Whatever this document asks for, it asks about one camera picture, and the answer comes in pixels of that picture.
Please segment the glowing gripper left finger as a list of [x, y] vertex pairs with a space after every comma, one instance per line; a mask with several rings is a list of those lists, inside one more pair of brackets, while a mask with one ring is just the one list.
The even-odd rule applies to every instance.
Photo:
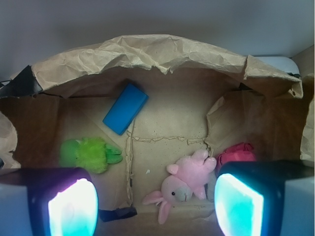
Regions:
[[82, 168], [0, 171], [2, 236], [92, 236], [98, 196]]

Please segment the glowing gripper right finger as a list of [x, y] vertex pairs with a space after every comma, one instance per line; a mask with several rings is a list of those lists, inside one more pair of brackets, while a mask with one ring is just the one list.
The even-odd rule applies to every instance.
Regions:
[[228, 162], [215, 185], [226, 236], [313, 236], [315, 169], [302, 161]]

